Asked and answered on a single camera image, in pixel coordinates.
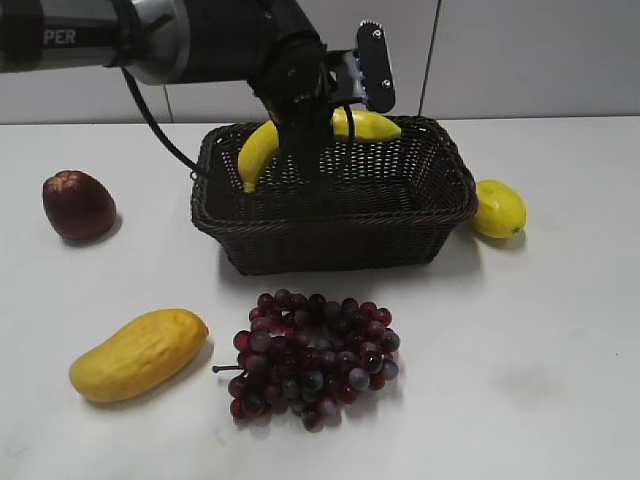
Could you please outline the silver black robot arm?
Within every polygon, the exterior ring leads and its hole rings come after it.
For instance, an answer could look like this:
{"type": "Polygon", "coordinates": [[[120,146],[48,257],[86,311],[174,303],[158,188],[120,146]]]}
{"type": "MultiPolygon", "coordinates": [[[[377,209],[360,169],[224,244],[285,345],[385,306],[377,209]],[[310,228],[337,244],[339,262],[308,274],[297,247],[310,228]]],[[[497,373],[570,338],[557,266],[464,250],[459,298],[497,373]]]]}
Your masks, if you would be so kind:
{"type": "Polygon", "coordinates": [[[295,1],[5,1],[5,73],[121,70],[147,125],[165,139],[142,85],[244,81],[287,153],[324,147],[338,106],[366,101],[352,50],[329,51],[295,1]]]}

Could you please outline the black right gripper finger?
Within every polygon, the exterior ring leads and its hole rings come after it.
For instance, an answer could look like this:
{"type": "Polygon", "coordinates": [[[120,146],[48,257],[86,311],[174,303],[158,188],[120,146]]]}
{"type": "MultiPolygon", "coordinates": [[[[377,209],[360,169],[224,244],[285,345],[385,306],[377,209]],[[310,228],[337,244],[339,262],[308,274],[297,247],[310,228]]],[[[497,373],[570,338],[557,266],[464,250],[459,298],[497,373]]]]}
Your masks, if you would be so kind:
{"type": "Polygon", "coordinates": [[[322,99],[288,103],[278,112],[280,154],[294,161],[304,181],[320,178],[320,156],[333,141],[332,115],[322,99]]]}

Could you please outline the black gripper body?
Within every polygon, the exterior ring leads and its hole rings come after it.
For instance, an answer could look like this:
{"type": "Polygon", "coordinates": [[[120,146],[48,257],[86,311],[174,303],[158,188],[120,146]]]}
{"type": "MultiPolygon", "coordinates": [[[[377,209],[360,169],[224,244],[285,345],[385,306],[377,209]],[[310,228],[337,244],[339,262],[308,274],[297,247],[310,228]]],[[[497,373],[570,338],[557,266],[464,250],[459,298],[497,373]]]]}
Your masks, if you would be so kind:
{"type": "Polygon", "coordinates": [[[279,130],[316,129],[335,108],[367,101],[359,51],[329,50],[311,35],[276,45],[252,88],[279,130]]]}

